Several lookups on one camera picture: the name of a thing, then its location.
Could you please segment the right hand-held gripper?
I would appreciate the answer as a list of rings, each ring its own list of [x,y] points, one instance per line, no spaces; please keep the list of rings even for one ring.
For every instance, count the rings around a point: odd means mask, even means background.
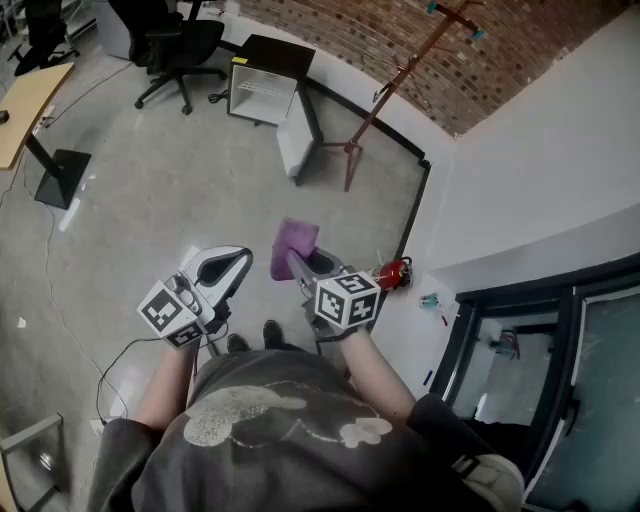
[[[381,288],[369,274],[320,248],[307,257],[289,250],[287,263],[317,342],[337,341],[375,320]]]

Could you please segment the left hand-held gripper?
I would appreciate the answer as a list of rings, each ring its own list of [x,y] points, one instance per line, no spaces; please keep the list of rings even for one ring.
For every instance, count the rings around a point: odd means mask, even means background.
[[[158,338],[182,349],[225,326],[228,300],[252,263],[253,253],[241,246],[199,250],[171,276],[157,281],[137,312]]]

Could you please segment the purple cleaning cloth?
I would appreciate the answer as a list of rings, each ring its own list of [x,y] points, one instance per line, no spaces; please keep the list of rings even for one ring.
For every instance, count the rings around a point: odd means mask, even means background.
[[[303,261],[307,261],[316,249],[319,230],[320,227],[316,224],[289,217],[282,219],[272,245],[270,275],[273,280],[294,279],[294,274],[287,261],[288,253],[294,251]]]

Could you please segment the black mini fridge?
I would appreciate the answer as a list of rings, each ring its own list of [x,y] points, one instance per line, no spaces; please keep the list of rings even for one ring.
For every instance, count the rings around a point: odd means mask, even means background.
[[[236,52],[229,68],[227,113],[275,129],[286,176],[299,185],[324,135],[307,91],[306,78],[315,56],[311,48],[252,34]],[[246,80],[279,82],[295,92],[274,97],[241,90]]]

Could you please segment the person's left forearm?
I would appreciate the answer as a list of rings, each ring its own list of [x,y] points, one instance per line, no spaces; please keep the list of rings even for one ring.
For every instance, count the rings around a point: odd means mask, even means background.
[[[198,346],[168,348],[147,384],[134,420],[165,431],[185,409]]]

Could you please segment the person's right forearm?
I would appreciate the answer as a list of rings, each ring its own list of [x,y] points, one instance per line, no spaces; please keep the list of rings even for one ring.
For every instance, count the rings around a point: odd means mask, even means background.
[[[339,346],[362,398],[389,421],[406,423],[416,400],[370,334],[359,329],[342,339]]]

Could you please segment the red fire extinguisher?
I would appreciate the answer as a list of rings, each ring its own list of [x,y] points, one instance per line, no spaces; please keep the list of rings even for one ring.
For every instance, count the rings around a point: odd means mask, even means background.
[[[372,270],[371,276],[383,291],[407,287],[412,281],[412,258],[403,256],[382,264]]]

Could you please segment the person's right black shoe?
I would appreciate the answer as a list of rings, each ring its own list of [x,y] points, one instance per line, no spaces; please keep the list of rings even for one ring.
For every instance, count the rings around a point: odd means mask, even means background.
[[[285,346],[283,330],[275,320],[267,320],[262,329],[264,348],[281,350]]]

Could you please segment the brown wooden coat rack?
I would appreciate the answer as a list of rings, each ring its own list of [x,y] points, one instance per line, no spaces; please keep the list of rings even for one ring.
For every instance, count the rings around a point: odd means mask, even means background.
[[[322,147],[327,148],[341,148],[347,155],[346,174],[344,181],[344,191],[348,192],[353,183],[355,177],[356,168],[360,157],[363,152],[363,147],[360,144],[360,139],[366,132],[366,130],[377,119],[378,114],[391,99],[391,97],[401,88],[402,84],[407,78],[410,78],[412,82],[415,82],[414,70],[417,65],[424,59],[426,54],[432,49],[439,49],[437,42],[445,34],[445,32],[454,24],[459,24],[465,27],[471,32],[471,37],[477,30],[482,30],[475,22],[464,15],[464,12],[470,6],[484,6],[486,0],[461,0],[461,2],[455,8],[449,8],[444,4],[438,2],[438,6],[434,12],[439,12],[443,19],[437,25],[435,30],[425,39],[420,45],[416,53],[411,55],[405,63],[400,61],[393,61],[392,63],[382,61],[383,64],[392,65],[396,69],[395,76],[390,79],[380,90],[376,90],[373,95],[373,109],[365,117],[364,121],[360,125],[359,129],[345,142],[324,142]]]

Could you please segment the black framed glass door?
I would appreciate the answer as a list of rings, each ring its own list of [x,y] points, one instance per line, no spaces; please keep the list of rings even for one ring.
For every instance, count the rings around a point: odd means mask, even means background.
[[[640,512],[640,253],[465,292],[431,389],[534,512]]]

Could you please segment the light wooden desk black base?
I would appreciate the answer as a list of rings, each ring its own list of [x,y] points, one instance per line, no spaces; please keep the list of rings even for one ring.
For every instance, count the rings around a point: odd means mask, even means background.
[[[35,200],[63,210],[70,207],[91,155],[64,149],[50,154],[33,129],[73,68],[66,63],[19,76],[0,100],[0,110],[10,115],[0,124],[0,171],[13,169],[21,151],[28,150],[44,168]]]

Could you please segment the black office chair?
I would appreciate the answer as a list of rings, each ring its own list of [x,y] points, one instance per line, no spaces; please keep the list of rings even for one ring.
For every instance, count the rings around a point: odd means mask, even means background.
[[[26,0],[25,17],[29,29],[29,51],[22,55],[20,46],[9,55],[18,65],[15,77],[36,68],[46,69],[61,64],[69,57],[79,57],[79,51],[69,43],[69,50],[56,48],[67,42],[67,25],[62,17],[62,0]]]
[[[202,0],[193,0],[188,17],[171,12],[166,0],[108,3],[128,31],[129,60],[152,77],[151,86],[135,101],[136,109],[142,109],[149,96],[173,81],[184,100],[181,112],[189,115],[193,107],[184,83],[186,76],[228,78],[224,70],[205,65],[218,49],[225,26],[220,21],[197,18]]]

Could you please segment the white plastic grid rack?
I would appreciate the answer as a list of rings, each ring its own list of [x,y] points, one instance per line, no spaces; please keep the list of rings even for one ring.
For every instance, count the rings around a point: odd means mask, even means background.
[[[274,97],[287,97],[295,92],[295,86],[291,87],[290,85],[281,84],[279,82],[254,80],[243,81],[238,85],[238,88]]]

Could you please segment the grey metal frame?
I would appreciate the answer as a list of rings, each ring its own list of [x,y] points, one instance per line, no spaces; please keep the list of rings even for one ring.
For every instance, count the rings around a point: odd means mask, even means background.
[[[43,436],[46,431],[57,429],[62,432],[63,417],[56,413],[45,419],[17,432],[7,438],[0,439],[0,512],[41,512],[43,507],[60,493],[60,486],[54,482],[29,508],[22,507],[16,496],[10,472],[7,465],[7,457]]]

